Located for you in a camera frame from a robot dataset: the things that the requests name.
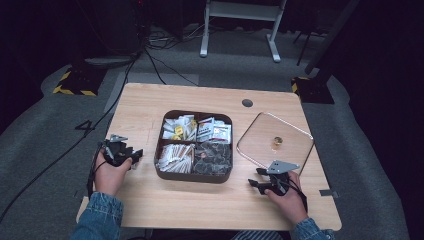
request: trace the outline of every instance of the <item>person's hand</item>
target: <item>person's hand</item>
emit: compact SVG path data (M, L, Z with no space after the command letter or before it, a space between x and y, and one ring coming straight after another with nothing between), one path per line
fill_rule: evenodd
M289 172L290 179L296 183L299 187L299 190L302 191L300 187L299 175L295 172ZM289 188L287 193L284 196L278 196L273 191L266 189L265 194L268 196L271 201L273 201L280 208L281 213L286 216L290 222L293 224L298 224L304 219L308 218L305 207L303 206L302 198L299 194Z
M96 192L106 193L115 196L124 181L125 174L130 169L132 159L126 159L121 166L114 167L106 162L103 156L104 149L101 149L96 159Z

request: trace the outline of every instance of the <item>transparent lid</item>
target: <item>transparent lid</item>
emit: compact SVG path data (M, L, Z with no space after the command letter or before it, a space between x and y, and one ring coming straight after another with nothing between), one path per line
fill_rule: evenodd
M260 113L237 143L237 151L261 168L274 160L297 164L300 173L311 152L312 136L271 113Z

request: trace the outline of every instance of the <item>black cable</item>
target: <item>black cable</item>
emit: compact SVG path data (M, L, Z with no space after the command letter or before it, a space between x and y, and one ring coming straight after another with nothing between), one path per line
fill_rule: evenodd
M56 160L54 160L52 163L50 163L46 168L44 168L40 173L37 174L37 176L35 176L29 183L27 183L20 191L18 194L15 195L15 197L12 199L12 201L9 202L9 204L7 205L7 207L3 210L1 216L0 216L0 224L3 221L4 217L6 216L7 212L9 211L9 209L12 207L12 205L16 202L16 200L22 195L22 193L24 193L38 178L40 178L47 170L49 170L53 165L55 165L57 162L59 162L62 158L64 158L70 151L72 151L82 140L84 140L85 137L88 136L88 134L90 134L96 127L97 125L106 117L106 115L112 110L113 106L118 102L122 91L124 89L125 83L128 80L128 73L131 70L132 66L134 65L135 61L138 59L138 57L140 56L140 54L138 54L137 58L128 65L127 69L125 70L125 79L123 81L122 84L122 88L119 92L118 97L116 98L116 100L113 102L112 106L106 111L106 113L103 114L103 116L94 124L94 126L92 128L90 128L89 130L87 130L84 135L78 139L68 150L66 150L62 155L60 155Z
M153 67L155 68L156 74L158 75L158 77L159 77L160 81L161 81L164 85L167 85L167 84L166 84L166 82L165 82L165 81L163 81L162 77L160 76L159 71L158 71L158 69L156 68L156 64L155 64L155 62L153 61L152 56L150 56L149 51L147 51L147 49L145 49L145 52L146 52L147 56L149 56L149 59L150 59L150 61L152 62Z
M106 127L105 135L107 134L107 131L110 128L110 124L112 123L113 116L115 116L115 114L112 114L112 116L110 117L109 121L107 121L107 127Z
M94 179L96 177L95 173L97 171L94 171L94 167L96 166L96 161L97 161L97 157L99 156L100 150L102 149L103 144L101 142L98 143L97 146L97 150L96 153L93 156L93 159L91 159L91 167L90 167L90 173L88 174L88 179L87 179L87 192L88 192L88 198L91 198L91 195L93 194L93 183L94 183Z
M180 77L182 77L182 78L184 78L185 80L187 80L188 82L190 82L190 83L192 83L194 86L199 86L199 85L197 85L196 83L194 83L194 82L192 82L191 80L189 80L188 78L186 78L186 77L184 77L183 75L181 75L177 70L175 70L175 69L173 69L172 67L170 67L170 66L168 66L168 65L166 65L163 61L161 61L161 60L159 60L159 59L157 59L157 58L155 58L155 57L153 57L153 56L151 56L150 55L150 57L152 58L152 59L154 59L154 60L156 60L156 61L158 61L158 62L160 62L160 63L162 63L165 67L167 67L167 68L169 68L169 69L171 69L172 71L174 71L176 74L178 74Z
M154 45L151 42L152 41L164 41L165 44L163 46ZM148 37L146 46L147 48L154 49L154 50L162 50L162 49L169 49L169 44L173 43L175 41L175 37L168 36L163 31L153 31L151 32L150 36Z
M297 184L295 182L293 182L291 179L289 180L290 182L294 183L295 186L291 185L290 183L286 183L286 182L280 182L283 185L288 186L289 188L295 190L298 194L303 194L302 191L300 191L300 188L297 186Z
M187 36L183 36L183 40L182 41L180 41L180 40L176 40L176 38L175 37L171 37L171 36L167 36L165 33L163 33L162 31L155 31L155 32L153 32L153 33L161 33L162 34L162 37L157 37L156 39L151 39L151 40L149 40L148 42L148 44L146 44L146 47L147 48L150 48L150 49L152 49L152 50L163 50L163 49L171 49L171 48L173 48L173 47L175 47L177 44L180 44L180 43L186 43L186 42L189 42L189 41L192 41L193 39L196 39L196 38L198 38L198 37L202 37L203 36L203 34L202 35L199 35L199 36L193 36L193 37L191 37L191 35L193 35L194 33L196 33L197 31L199 31L200 29L202 29L202 27L204 26L204 24L202 24L200 27L197 27L195 30L192 30L192 31L190 31L190 34L188 34ZM158 40L162 40L162 39L166 39L166 42L165 42L165 44L163 45L163 46L158 46L158 45L154 45L154 44L152 44L150 41L158 41Z
M94 176L96 175L97 170L99 170L99 168L105 163L107 163L107 161L100 163L100 165L98 167L96 167L96 169L94 170Z

